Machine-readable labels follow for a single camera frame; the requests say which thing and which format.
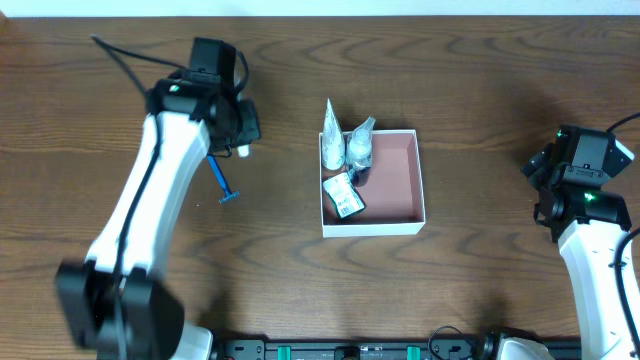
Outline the green Colgate toothpaste tube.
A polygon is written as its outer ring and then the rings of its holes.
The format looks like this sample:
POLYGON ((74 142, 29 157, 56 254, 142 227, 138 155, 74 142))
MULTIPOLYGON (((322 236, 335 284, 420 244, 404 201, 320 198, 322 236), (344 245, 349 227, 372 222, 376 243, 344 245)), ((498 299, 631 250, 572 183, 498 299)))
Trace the green Colgate toothpaste tube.
POLYGON ((236 148, 236 150, 237 150, 238 156, 241 157, 241 158, 246 158, 246 157, 248 157, 250 155, 250 145, 249 144, 238 146, 236 148))

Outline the green white tissue pack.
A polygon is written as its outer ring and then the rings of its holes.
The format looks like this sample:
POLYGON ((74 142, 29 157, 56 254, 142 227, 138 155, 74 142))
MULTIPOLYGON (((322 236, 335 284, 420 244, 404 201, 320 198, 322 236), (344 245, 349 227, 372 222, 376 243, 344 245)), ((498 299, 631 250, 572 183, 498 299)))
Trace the green white tissue pack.
POLYGON ((322 183, 322 187, 334 204, 340 219, 359 213, 366 208, 346 172, 328 178, 322 183))

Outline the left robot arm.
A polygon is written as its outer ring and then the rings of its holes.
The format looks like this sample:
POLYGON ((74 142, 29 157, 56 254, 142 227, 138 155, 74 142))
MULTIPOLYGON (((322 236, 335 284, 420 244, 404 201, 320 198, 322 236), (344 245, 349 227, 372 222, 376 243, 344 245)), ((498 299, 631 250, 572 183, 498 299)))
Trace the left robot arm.
POLYGON ((219 359, 214 334, 190 323, 164 285, 175 225, 202 162, 246 157, 261 136, 243 97, 244 54, 197 37, 187 65, 142 87, 140 148, 116 207, 82 262, 64 261, 57 295, 76 346, 101 359, 219 359))

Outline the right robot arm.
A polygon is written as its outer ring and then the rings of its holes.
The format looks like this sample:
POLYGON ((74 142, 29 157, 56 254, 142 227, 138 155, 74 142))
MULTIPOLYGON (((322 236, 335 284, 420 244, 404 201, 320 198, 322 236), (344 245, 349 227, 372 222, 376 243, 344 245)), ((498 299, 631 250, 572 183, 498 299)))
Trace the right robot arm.
POLYGON ((639 356, 633 228, 622 196, 604 185, 634 161, 611 131, 562 125, 521 169, 537 191, 534 221, 549 229, 571 281, 585 359, 639 356))

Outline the blue disposable razor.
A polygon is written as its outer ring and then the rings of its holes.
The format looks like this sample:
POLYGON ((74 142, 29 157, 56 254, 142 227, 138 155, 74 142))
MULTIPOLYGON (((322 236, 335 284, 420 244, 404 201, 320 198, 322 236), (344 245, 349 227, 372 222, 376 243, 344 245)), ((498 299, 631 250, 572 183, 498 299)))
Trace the blue disposable razor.
POLYGON ((216 177, 216 180, 223 191, 223 196, 219 199, 221 204, 225 204, 239 195, 238 191, 233 191, 224 176, 224 173, 214 155, 207 156, 208 162, 216 177))

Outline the white box with red lining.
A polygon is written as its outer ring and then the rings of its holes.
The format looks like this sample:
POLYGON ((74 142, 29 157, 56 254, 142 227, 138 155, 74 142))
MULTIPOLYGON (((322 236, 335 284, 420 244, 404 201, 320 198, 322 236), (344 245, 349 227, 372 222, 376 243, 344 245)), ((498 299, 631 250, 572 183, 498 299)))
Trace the white box with red lining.
POLYGON ((320 192, 325 238, 416 235, 426 223, 417 132, 375 130, 373 167, 356 189, 365 209, 341 219, 325 191, 320 192))

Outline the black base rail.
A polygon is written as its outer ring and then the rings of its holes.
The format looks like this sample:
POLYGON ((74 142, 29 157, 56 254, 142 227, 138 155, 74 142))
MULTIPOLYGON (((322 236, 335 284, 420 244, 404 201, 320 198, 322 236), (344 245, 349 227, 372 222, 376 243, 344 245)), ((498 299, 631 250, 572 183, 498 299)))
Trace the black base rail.
POLYGON ((235 339, 220 341, 213 359, 222 360, 472 360, 475 341, 441 336, 431 341, 310 342, 235 339))

